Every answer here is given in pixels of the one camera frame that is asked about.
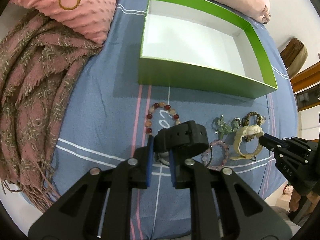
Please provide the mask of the person hand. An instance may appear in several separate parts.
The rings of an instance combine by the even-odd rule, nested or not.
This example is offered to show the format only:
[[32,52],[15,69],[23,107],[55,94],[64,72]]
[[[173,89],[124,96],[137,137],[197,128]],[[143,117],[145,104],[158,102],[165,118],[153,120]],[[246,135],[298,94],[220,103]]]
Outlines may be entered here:
[[[311,202],[310,207],[307,209],[305,213],[305,215],[309,215],[314,211],[315,207],[317,206],[320,200],[320,196],[311,191],[306,197]],[[294,189],[289,202],[289,208],[291,212],[296,212],[298,210],[301,198],[302,196]]]

